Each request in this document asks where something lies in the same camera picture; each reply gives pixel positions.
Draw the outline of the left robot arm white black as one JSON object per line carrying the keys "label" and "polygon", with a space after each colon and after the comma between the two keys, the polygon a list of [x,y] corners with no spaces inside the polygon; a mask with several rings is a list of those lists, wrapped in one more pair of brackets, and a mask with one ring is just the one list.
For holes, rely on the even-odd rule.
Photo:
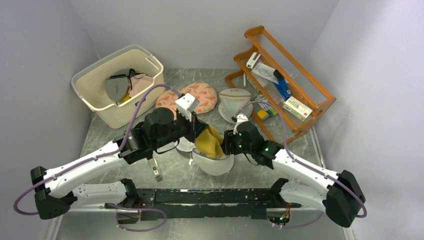
{"label": "left robot arm white black", "polygon": [[139,160],[150,160],[159,148],[180,138],[193,142],[208,126],[195,112],[187,119],[181,113],[174,115],[170,109],[159,107],[131,128],[128,136],[115,138],[91,154],[61,167],[33,168],[30,174],[37,214],[48,220],[85,205],[134,207],[139,194],[132,180],[94,185],[87,181]]}

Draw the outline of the yellow bra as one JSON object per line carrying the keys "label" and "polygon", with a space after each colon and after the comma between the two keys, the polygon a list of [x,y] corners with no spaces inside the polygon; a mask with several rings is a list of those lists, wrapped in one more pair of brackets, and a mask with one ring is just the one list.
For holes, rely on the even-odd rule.
{"label": "yellow bra", "polygon": [[213,127],[208,126],[194,142],[195,147],[198,151],[210,159],[220,159],[225,154],[221,147],[224,138],[220,133]]}

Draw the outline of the grey black bra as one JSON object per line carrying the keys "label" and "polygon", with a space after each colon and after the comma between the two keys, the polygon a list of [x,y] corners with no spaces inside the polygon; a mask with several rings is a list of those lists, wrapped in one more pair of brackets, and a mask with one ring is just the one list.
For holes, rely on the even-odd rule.
{"label": "grey black bra", "polygon": [[107,97],[111,101],[115,102],[117,105],[124,103],[125,101],[121,101],[121,98],[124,95],[129,94],[130,85],[131,85],[130,78],[137,74],[147,74],[147,73],[137,72],[135,69],[129,68],[129,69],[120,70],[116,72],[114,75],[110,76],[108,79],[106,79],[104,81],[104,88],[105,88]]}

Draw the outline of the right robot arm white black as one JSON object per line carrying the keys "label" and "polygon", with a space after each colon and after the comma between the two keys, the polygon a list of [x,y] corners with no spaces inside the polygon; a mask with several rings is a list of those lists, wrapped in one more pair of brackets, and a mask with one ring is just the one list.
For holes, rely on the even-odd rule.
{"label": "right robot arm white black", "polygon": [[288,173],[303,182],[302,185],[286,182],[273,190],[269,199],[275,207],[285,203],[305,205],[325,213],[344,228],[349,228],[356,218],[366,216],[365,195],[351,172],[315,165],[283,144],[264,139],[249,121],[226,130],[221,147],[227,155],[250,155],[258,165]]}

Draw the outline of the white cylindrical mesh laundry bag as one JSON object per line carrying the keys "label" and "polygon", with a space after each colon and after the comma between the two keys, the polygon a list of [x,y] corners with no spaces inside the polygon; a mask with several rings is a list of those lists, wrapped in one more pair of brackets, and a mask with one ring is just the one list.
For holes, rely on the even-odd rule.
{"label": "white cylindrical mesh laundry bag", "polygon": [[189,158],[188,164],[190,166],[198,166],[204,173],[211,176],[220,176],[228,173],[235,162],[233,154],[224,155],[221,158],[209,158],[202,155],[195,147],[195,144],[189,142],[186,138],[182,137],[179,141],[173,143],[179,153]]}

